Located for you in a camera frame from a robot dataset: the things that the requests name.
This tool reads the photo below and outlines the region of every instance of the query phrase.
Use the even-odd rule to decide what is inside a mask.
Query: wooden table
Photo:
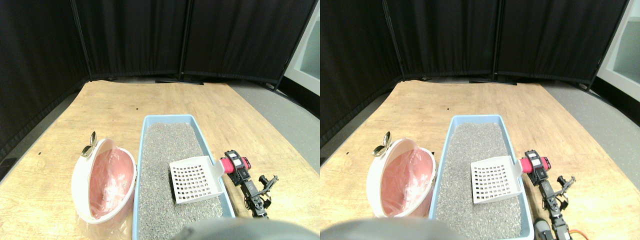
[[[555,190],[558,176],[575,176],[563,211],[570,229],[590,239],[640,239],[640,192],[589,133],[538,84],[399,83],[386,101],[321,169],[322,229],[373,213],[366,197],[371,151],[387,131],[440,153],[454,115],[500,114],[518,157],[530,149],[549,157]],[[542,198],[524,177],[533,219],[548,220]]]
[[[298,152],[226,84],[85,84],[69,108],[44,132],[0,185],[0,239],[83,239],[76,227],[71,175],[95,131],[136,158],[147,115],[191,114],[211,153],[234,149],[247,157],[253,180],[278,175],[267,210],[272,220],[319,232],[319,176]],[[240,187],[223,177],[236,216],[251,217]]]

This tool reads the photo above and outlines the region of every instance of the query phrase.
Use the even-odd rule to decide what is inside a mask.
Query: blue litter box
[[[138,198],[140,197],[138,193],[140,187],[140,176],[141,172],[144,171],[144,167],[142,166],[142,151],[143,151],[143,143],[145,141],[145,132],[147,131],[147,127],[151,126],[154,123],[162,122],[166,124],[176,124],[179,122],[186,122],[193,128],[193,131],[196,133],[196,138],[198,139],[198,143],[200,144],[200,148],[202,149],[202,154],[206,154],[209,156],[213,164],[215,163],[216,157],[211,154],[209,151],[209,147],[207,146],[207,142],[204,140],[202,136],[202,132],[200,131],[200,127],[198,127],[198,123],[196,123],[195,118],[191,115],[148,115],[145,117],[145,121],[142,123],[142,133],[140,134],[140,149],[138,150],[138,180],[136,181],[136,198],[133,202],[133,239],[138,239]],[[224,193],[221,194],[218,198],[220,198],[220,205],[222,206],[222,216],[223,217],[231,217],[235,218],[234,210],[231,207],[231,201],[229,200],[229,194],[227,193],[227,189],[225,188],[225,183],[222,181],[222,177],[218,178],[220,184],[223,186]]]
[[[449,146],[449,138],[453,135],[453,132],[456,130],[456,127],[460,124],[464,124],[466,122],[470,122],[473,124],[485,124],[485,123],[495,123],[500,126],[502,130],[502,139],[504,140],[504,144],[507,147],[507,152],[513,159],[513,163],[518,163],[518,158],[513,152],[513,147],[511,146],[511,140],[509,139],[509,134],[507,133],[507,128],[504,126],[504,121],[502,121],[502,117],[500,115],[456,115],[451,119],[451,124],[449,125],[449,130],[447,131],[447,138],[444,141],[444,148],[442,149],[442,155],[440,156],[440,164],[438,165],[438,170],[444,169],[444,162],[447,160],[447,149]],[[433,190],[433,197],[431,199],[431,207],[429,208],[429,219],[436,219],[436,208],[438,207],[438,194],[440,192],[440,179],[442,179],[442,171],[438,171],[438,175],[436,176],[436,185]],[[518,178],[518,183],[520,184],[520,188],[523,189],[522,193],[518,195],[518,202],[520,202],[520,219],[522,225],[522,231],[520,232],[520,237],[512,238],[512,239],[533,239],[533,222],[531,221],[531,210],[529,208],[529,202],[527,201],[527,195],[524,190],[524,185],[522,184],[522,178]]]

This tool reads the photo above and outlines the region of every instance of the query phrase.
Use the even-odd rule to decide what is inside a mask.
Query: white litter scoop
[[[190,157],[169,163],[173,182],[173,197],[177,204],[207,200],[222,194],[220,178],[223,165],[211,163],[209,156]]]
[[[513,164],[511,156],[492,157],[471,164],[471,187],[474,204],[487,204],[518,196],[522,189],[517,180],[522,165]]]

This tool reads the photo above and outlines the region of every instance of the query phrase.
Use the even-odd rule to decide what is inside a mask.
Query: gray object
[[[185,226],[173,240],[317,240],[318,235],[284,221],[257,218],[216,218]]]
[[[464,123],[449,139],[442,171],[436,219],[469,239],[505,239],[522,231],[518,198],[474,204],[471,163],[508,155],[497,124]]]
[[[222,216],[218,197],[191,204],[176,204],[170,182],[169,163],[205,156],[193,128],[187,123],[156,123],[145,133],[142,152],[138,238],[167,239],[183,226]]]
[[[446,223],[427,218],[372,218],[334,225],[320,233],[323,240],[467,239]]]

